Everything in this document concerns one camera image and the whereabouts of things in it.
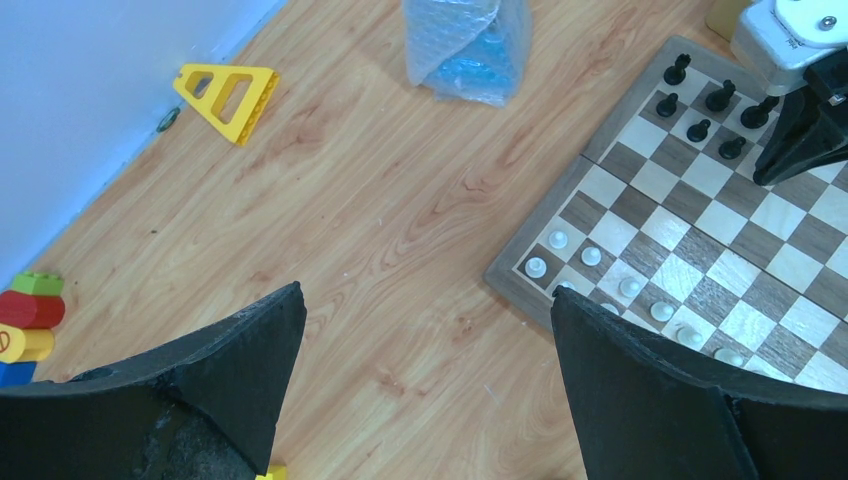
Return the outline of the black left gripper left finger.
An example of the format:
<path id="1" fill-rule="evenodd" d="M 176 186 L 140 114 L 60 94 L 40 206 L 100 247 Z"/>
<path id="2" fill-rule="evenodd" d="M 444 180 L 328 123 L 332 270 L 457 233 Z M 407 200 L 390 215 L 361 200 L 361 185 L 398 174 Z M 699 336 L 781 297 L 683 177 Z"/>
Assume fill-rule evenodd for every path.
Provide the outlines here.
<path id="1" fill-rule="evenodd" d="M 267 472 L 304 335 L 298 282 L 66 382 L 1 391 L 5 479 L 252 479 Z"/>

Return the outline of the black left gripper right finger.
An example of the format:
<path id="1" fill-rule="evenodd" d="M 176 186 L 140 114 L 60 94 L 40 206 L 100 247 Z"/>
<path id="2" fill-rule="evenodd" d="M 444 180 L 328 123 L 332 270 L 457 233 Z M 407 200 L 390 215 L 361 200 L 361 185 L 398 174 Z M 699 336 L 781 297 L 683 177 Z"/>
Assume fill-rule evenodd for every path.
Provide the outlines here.
<path id="1" fill-rule="evenodd" d="M 843 479 L 847 398 L 711 359 L 558 288 L 552 333 L 591 479 Z"/>

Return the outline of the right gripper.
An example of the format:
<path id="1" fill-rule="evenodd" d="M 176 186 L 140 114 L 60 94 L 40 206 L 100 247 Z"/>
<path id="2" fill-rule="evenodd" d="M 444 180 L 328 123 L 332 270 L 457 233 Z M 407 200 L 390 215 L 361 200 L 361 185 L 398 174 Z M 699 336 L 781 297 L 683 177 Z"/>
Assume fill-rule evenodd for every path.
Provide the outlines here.
<path id="1" fill-rule="evenodd" d="M 847 159 L 847 51 L 810 65 L 806 85 L 784 97 L 773 135 L 757 159 L 753 181 L 776 185 Z"/>

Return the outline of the wooden chess board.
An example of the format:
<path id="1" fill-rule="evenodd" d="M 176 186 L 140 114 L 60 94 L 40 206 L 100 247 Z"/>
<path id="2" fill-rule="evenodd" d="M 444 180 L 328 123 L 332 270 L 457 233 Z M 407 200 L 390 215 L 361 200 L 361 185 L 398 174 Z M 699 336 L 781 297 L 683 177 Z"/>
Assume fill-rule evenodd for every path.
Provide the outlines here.
<path id="1" fill-rule="evenodd" d="M 847 166 L 752 176 L 747 72 L 669 38 L 485 273 L 542 326 L 568 287 L 648 331 L 778 380 L 847 389 Z"/>

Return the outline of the silver metal tin box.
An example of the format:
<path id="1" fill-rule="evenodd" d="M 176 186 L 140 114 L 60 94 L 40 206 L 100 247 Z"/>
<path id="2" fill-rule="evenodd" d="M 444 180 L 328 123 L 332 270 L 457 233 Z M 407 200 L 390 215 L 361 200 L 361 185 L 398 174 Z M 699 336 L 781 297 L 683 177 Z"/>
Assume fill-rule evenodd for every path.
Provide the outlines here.
<path id="1" fill-rule="evenodd" d="M 739 17 L 754 0 L 714 0 L 705 17 L 706 26 L 722 39 L 730 42 Z"/>

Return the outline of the small yellow block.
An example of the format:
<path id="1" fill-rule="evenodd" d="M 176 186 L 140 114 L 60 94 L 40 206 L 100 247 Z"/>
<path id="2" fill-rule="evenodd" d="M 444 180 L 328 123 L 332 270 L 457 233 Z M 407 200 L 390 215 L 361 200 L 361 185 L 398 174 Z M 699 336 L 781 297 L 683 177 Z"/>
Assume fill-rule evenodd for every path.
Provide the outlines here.
<path id="1" fill-rule="evenodd" d="M 256 480 L 286 480 L 288 475 L 285 465 L 270 465 L 264 475 L 257 475 Z"/>

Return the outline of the blue cube block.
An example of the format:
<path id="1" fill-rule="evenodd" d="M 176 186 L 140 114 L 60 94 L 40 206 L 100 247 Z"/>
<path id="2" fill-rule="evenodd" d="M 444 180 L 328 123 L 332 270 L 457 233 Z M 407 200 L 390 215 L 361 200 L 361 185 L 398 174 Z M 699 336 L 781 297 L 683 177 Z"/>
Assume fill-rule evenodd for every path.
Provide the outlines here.
<path id="1" fill-rule="evenodd" d="M 0 363 L 0 387 L 27 385 L 32 382 L 36 362 Z"/>

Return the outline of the red cylinder block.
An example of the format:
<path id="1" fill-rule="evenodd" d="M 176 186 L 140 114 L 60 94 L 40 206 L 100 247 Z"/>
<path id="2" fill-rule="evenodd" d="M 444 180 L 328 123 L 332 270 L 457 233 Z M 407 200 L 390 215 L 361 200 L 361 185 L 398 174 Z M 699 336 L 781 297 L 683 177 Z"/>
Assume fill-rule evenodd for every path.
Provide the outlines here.
<path id="1" fill-rule="evenodd" d="M 59 296 L 40 296 L 13 290 L 1 294 L 1 323 L 21 329 L 53 329 L 66 311 Z"/>

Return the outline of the yellow cylinder block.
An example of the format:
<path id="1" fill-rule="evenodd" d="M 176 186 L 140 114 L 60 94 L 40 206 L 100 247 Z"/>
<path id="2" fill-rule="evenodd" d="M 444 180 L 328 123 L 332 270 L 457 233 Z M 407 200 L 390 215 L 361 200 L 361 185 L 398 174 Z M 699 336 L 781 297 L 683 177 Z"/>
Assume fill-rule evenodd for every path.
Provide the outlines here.
<path id="1" fill-rule="evenodd" d="M 1 361 L 4 363 L 39 362 L 46 359 L 55 346 L 50 329 L 21 329 L 1 325 Z"/>

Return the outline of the green block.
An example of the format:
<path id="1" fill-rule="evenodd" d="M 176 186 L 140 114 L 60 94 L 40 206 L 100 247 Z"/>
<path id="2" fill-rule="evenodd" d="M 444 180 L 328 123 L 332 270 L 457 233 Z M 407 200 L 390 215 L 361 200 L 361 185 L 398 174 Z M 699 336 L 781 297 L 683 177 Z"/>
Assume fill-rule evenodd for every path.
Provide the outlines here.
<path id="1" fill-rule="evenodd" d="M 11 284 L 11 290 L 33 296 L 60 296 L 64 280 L 54 274 L 26 271 L 17 274 Z"/>

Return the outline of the yellow trapezoid toy block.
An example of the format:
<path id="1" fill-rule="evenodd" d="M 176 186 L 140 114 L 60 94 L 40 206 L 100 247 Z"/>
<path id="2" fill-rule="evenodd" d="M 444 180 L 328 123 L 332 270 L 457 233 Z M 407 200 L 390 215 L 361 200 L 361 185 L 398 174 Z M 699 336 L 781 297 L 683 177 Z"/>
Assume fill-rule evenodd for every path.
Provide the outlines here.
<path id="1" fill-rule="evenodd" d="M 271 68 L 187 63 L 173 80 L 174 90 L 218 133 L 245 146 L 280 81 Z M 223 116 L 237 87 L 244 93 L 229 118 Z"/>

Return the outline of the clear bubble wrap bag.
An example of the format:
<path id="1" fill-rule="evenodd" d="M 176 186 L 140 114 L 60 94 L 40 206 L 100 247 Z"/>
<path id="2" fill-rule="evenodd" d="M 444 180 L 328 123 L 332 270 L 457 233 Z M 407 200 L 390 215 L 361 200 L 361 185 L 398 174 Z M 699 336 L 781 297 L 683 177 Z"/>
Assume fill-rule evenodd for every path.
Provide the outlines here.
<path id="1" fill-rule="evenodd" d="M 497 108 L 517 94 L 532 46 L 527 1 L 408 0 L 402 9 L 411 85 Z"/>

